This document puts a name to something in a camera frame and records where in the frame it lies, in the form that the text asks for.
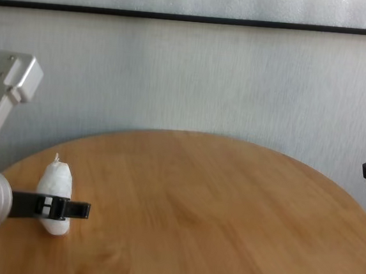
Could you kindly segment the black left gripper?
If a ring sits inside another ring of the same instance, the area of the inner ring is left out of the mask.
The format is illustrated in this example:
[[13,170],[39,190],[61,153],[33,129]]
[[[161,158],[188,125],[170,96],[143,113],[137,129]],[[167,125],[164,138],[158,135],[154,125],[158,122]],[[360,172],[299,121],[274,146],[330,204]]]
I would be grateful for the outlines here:
[[88,219],[90,208],[90,203],[71,201],[69,198],[13,191],[8,217],[40,217],[57,221],[67,218]]

